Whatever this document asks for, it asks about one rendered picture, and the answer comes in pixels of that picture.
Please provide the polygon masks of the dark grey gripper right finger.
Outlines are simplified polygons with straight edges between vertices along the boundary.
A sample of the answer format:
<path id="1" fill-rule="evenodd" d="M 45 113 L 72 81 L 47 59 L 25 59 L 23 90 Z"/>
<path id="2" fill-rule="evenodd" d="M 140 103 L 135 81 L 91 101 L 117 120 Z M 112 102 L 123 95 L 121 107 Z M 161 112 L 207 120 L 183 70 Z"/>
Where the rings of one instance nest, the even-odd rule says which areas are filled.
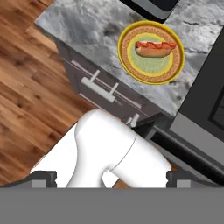
<path id="1" fill-rule="evenodd" d="M 220 185 L 197 178 L 189 171 L 168 171 L 166 178 L 167 188 L 221 188 Z"/>

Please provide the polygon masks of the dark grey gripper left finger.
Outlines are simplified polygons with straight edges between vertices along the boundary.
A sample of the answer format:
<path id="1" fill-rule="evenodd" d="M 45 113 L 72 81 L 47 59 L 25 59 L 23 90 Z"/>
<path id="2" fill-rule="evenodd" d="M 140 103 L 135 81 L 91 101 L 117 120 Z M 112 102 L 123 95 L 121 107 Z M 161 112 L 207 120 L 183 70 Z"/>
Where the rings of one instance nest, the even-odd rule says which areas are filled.
<path id="1" fill-rule="evenodd" d="M 6 187 L 21 187 L 21 188 L 56 188 L 57 172 L 56 171 L 34 171 L 27 177 L 6 185 L 1 185 L 1 188 Z"/>

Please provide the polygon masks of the black and grey stove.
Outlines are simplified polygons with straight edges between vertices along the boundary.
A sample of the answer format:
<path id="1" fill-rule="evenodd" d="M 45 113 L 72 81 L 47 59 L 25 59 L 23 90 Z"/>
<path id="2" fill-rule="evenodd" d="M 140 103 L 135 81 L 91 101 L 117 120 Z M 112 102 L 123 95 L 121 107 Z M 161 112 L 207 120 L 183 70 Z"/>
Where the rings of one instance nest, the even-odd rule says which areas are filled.
<path id="1" fill-rule="evenodd" d="M 134 131 L 154 143 L 149 135 L 154 126 L 170 130 L 224 165 L 224 28 L 176 116 L 171 119 L 158 113 L 139 122 Z M 213 182 L 164 148 L 162 152 L 178 167 Z"/>

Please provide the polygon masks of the hot dog in bun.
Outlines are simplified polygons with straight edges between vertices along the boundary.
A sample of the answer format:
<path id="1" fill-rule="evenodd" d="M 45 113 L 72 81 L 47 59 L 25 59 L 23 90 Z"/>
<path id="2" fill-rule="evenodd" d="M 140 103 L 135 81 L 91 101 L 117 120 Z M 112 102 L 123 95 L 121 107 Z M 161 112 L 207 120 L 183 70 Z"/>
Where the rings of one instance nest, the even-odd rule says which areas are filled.
<path id="1" fill-rule="evenodd" d="M 171 42 L 137 41 L 135 50 L 141 57 L 163 58 L 168 56 L 176 46 L 176 43 Z"/>

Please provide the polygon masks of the yellow-rimmed brown plate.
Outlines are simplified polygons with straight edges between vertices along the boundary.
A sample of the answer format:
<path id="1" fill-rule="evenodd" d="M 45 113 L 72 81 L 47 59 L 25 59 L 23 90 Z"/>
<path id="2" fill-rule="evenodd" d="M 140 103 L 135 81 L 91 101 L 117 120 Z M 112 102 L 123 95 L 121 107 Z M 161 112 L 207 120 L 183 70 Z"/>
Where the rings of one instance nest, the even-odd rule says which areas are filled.
<path id="1" fill-rule="evenodd" d="M 171 42 L 177 46 L 163 58 L 145 58 L 136 53 L 137 41 Z M 124 70 L 137 81 L 162 85 L 173 81 L 185 64 L 185 50 L 178 35 L 167 25 L 140 21 L 127 26 L 117 43 L 117 53 Z"/>

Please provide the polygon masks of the dark grey drawer front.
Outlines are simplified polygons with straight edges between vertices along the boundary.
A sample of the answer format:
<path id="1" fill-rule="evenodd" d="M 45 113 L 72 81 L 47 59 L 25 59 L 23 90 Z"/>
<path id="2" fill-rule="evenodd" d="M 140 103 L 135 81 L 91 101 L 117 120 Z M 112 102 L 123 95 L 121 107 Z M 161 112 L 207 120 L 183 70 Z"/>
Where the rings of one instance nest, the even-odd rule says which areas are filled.
<path id="1" fill-rule="evenodd" d="M 68 45 L 61 41 L 56 42 L 60 57 L 64 60 L 66 73 L 72 83 L 73 89 L 83 98 L 92 102 L 97 107 L 108 111 L 123 121 L 129 117 L 139 114 L 139 121 L 161 113 L 162 110 L 154 103 L 148 101 L 145 97 L 138 94 L 113 75 L 90 62 L 84 56 L 77 53 Z M 94 80 L 94 83 L 109 92 L 111 88 L 118 83 L 116 91 L 113 93 L 114 102 L 109 102 L 96 92 L 81 83 L 83 77 L 91 79 L 92 75 L 99 70 L 100 73 Z"/>

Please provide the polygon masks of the black grey-rimmed appliance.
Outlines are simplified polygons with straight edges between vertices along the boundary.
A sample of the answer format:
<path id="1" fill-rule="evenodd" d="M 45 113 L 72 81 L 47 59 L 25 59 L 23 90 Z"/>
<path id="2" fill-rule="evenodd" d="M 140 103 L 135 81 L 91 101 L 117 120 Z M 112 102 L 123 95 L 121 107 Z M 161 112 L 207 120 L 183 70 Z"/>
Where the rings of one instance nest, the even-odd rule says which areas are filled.
<path id="1" fill-rule="evenodd" d="M 172 14 L 180 0 L 120 0 L 144 18 L 161 24 Z"/>

